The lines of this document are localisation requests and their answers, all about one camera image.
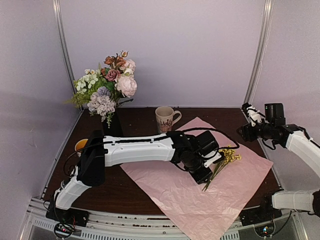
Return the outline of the yellow small flower bunch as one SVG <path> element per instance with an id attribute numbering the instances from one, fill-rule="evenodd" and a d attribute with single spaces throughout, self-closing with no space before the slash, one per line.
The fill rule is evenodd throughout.
<path id="1" fill-rule="evenodd" d="M 208 187 L 210 186 L 211 182 L 214 180 L 214 178 L 230 163 L 233 163 L 235 161 L 240 161 L 242 159 L 241 154 L 237 154 L 236 150 L 231 148 L 230 145 L 227 147 L 223 147 L 218 151 L 219 154 L 223 157 L 223 160 L 220 160 L 218 163 L 214 164 L 214 168 L 212 171 L 212 176 L 209 178 L 209 180 L 206 182 L 205 186 L 203 187 L 202 191 L 206 191 Z"/>

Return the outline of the pink tissue wrapping sheet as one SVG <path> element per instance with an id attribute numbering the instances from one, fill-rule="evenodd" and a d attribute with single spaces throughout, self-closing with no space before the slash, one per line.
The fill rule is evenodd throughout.
<path id="1" fill-rule="evenodd" d="M 255 195 L 273 162 L 244 145 L 208 189 L 170 162 L 124 163 L 121 168 L 192 240 L 218 240 Z"/>

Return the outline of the large pale pink peony stem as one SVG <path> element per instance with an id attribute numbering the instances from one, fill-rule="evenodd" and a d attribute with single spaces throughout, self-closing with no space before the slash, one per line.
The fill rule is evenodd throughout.
<path id="1" fill-rule="evenodd" d="M 136 93 L 138 84 L 133 74 L 121 74 L 116 81 L 115 87 L 124 97 L 131 98 Z"/>

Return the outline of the blue white hydrangea bunch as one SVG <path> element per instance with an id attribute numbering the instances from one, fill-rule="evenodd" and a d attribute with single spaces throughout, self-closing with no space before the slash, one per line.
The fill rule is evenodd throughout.
<path id="1" fill-rule="evenodd" d="M 87 104 L 89 113 L 99 115 L 101 122 L 105 122 L 107 127 L 111 127 L 112 118 L 116 112 L 116 102 L 111 99 L 111 92 L 105 86 L 101 86 L 90 96 Z"/>

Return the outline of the mauve and white flower stem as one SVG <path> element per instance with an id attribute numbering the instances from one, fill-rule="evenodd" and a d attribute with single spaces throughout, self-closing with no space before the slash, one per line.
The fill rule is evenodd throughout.
<path id="1" fill-rule="evenodd" d="M 124 70 L 105 69 L 104 78 L 110 82 L 123 82 L 124 80 L 134 80 L 134 71 L 131 68 L 125 68 Z"/>

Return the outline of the orange brown flower stem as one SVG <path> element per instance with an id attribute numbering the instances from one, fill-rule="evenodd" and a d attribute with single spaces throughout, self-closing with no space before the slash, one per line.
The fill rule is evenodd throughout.
<path id="1" fill-rule="evenodd" d="M 126 64 L 126 60 L 122 55 L 118 53 L 116 56 L 107 56 L 104 60 L 104 64 L 107 65 L 105 67 L 105 73 L 107 74 L 110 70 L 120 71 Z"/>

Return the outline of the white green hydrangea bunch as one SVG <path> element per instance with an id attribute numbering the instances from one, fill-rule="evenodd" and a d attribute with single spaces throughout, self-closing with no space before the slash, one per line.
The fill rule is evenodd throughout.
<path id="1" fill-rule="evenodd" d="M 98 91 L 98 88 L 104 87 L 107 80 L 102 75 L 102 66 L 99 63 L 98 69 L 85 69 L 85 75 L 78 80 L 73 81 L 75 93 L 71 99 L 66 100 L 66 104 L 73 104 L 76 108 L 83 107 L 91 100 L 91 95 Z"/>

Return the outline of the pink rose stem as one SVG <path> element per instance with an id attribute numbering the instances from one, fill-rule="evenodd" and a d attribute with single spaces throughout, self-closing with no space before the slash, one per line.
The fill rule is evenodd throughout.
<path id="1" fill-rule="evenodd" d="M 122 58 L 123 63 L 120 65 L 119 69 L 124 74 L 134 74 L 136 70 L 136 63 L 132 59 L 127 59 L 128 51 L 121 51 L 120 57 Z"/>

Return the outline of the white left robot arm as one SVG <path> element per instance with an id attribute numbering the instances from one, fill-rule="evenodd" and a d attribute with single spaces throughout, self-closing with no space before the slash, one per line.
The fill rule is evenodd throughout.
<path id="1" fill-rule="evenodd" d="M 182 163 L 183 170 L 197 184 L 207 183 L 213 174 L 210 166 L 224 159 L 219 148 L 208 128 L 198 136 L 169 131 L 154 136 L 91 138 L 80 150 L 79 162 L 67 173 L 69 179 L 55 191 L 51 211 L 61 222 L 69 221 L 73 202 L 86 190 L 105 182 L 106 167 L 120 164 L 163 161 L 177 166 Z"/>

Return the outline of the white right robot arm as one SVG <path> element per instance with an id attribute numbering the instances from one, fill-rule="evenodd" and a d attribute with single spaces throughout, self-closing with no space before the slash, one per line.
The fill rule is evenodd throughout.
<path id="1" fill-rule="evenodd" d="M 276 150 L 276 145 L 282 146 L 303 160 L 317 176 L 320 175 L 320 145 L 309 136 L 307 130 L 296 124 L 287 124 L 282 103 L 266 103 L 264 114 L 252 104 L 246 102 L 241 107 L 249 119 L 249 123 L 237 129 L 238 135 L 245 142 L 261 139 L 270 150 Z M 319 190 L 281 190 L 271 196 L 256 210 L 259 220 L 268 220 L 276 209 L 306 212 L 308 215 L 320 215 Z"/>

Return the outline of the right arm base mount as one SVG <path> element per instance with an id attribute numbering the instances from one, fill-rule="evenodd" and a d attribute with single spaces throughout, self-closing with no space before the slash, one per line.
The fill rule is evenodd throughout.
<path id="1" fill-rule="evenodd" d="M 262 238 L 272 237 L 276 233 L 275 220 L 282 216 L 282 211 L 273 208 L 273 193 L 266 193 L 254 208 L 241 211 L 239 218 L 242 226 L 254 225 L 255 233 Z"/>

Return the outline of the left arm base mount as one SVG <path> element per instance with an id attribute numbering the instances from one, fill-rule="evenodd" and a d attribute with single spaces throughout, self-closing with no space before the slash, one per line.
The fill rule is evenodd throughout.
<path id="1" fill-rule="evenodd" d="M 45 217 L 55 221 L 53 233 L 59 240 L 65 240 L 75 233 L 76 227 L 86 227 L 89 220 L 89 212 L 75 208 L 68 210 L 60 209 L 56 206 L 56 199 L 52 195 L 45 207 Z"/>

